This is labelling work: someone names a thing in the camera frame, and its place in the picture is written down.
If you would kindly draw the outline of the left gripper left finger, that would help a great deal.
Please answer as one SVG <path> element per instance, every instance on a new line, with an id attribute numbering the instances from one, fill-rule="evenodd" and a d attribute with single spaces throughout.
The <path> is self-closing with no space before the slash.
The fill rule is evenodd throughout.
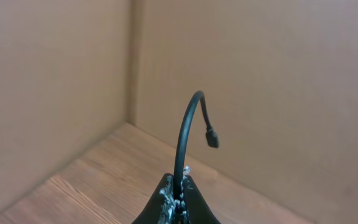
<path id="1" fill-rule="evenodd" d="M 172 224 L 176 203 L 173 198 L 173 176 L 166 173 L 152 196 L 132 224 Z"/>

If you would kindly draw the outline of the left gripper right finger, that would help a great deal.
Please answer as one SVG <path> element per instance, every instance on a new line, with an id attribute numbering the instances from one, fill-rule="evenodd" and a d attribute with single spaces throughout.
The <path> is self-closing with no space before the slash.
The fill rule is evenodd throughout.
<path id="1" fill-rule="evenodd" d="M 200 190 L 190 175 L 190 167 L 183 170 L 181 182 L 181 201 L 183 211 L 181 212 L 183 222 L 188 224 L 220 224 L 206 203 Z"/>

